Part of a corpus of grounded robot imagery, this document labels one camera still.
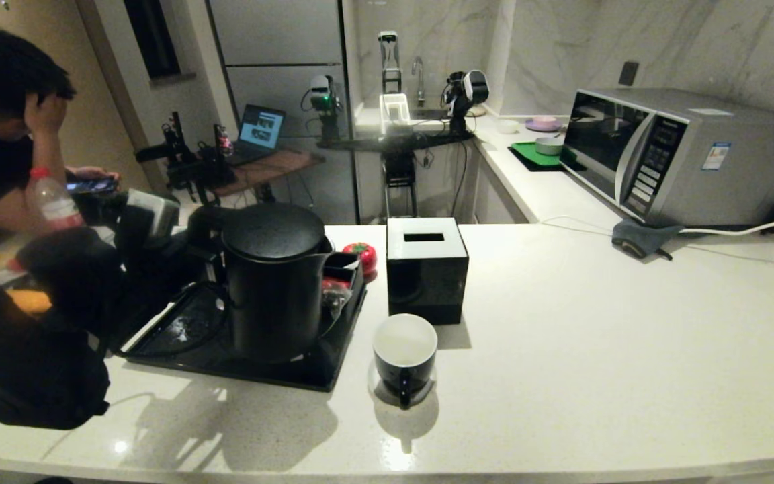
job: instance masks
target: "window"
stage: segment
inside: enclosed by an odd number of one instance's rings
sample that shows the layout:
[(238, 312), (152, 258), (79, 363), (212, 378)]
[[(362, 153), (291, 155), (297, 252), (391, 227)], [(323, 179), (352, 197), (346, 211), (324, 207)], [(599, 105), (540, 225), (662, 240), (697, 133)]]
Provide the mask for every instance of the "window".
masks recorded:
[(125, 0), (142, 60), (151, 79), (181, 73), (160, 0)]

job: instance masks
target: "black tissue box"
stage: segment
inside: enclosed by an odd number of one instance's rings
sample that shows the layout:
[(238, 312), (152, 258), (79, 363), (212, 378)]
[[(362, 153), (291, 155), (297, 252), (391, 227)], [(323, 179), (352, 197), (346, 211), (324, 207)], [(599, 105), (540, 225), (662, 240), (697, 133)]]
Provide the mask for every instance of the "black tissue box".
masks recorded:
[(411, 313), (433, 325), (461, 322), (468, 260), (454, 218), (388, 218), (390, 314)]

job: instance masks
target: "smartphone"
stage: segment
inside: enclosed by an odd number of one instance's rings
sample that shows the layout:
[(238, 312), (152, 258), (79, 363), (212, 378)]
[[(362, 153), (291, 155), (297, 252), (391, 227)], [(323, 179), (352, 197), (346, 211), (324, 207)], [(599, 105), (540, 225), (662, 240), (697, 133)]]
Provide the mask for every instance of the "smartphone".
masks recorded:
[(118, 182), (114, 178), (98, 178), (97, 180), (68, 181), (67, 191), (77, 193), (110, 193), (116, 191)]

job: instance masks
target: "wooden table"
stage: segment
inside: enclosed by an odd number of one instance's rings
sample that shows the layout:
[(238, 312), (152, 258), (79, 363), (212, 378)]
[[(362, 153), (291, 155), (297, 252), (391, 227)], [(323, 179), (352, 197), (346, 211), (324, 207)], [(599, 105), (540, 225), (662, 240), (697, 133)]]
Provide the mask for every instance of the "wooden table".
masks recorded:
[(246, 163), (246, 165), (234, 166), (231, 171), (237, 177), (236, 181), (213, 189), (219, 196), (232, 195), (243, 190), (266, 184), (279, 177), (285, 177), (289, 173), (299, 169), (324, 163), (325, 158), (306, 151), (279, 150), (263, 159)]

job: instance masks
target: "black electric kettle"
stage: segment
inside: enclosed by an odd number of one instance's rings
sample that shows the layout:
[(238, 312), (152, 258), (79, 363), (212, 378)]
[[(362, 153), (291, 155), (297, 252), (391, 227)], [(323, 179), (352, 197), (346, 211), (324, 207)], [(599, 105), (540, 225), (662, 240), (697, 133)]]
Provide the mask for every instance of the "black electric kettle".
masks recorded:
[(217, 282), (228, 284), (236, 353), (273, 364), (316, 343), (323, 266), (333, 252), (317, 215), (286, 203), (203, 206), (188, 232), (191, 244), (215, 256), (209, 267)]

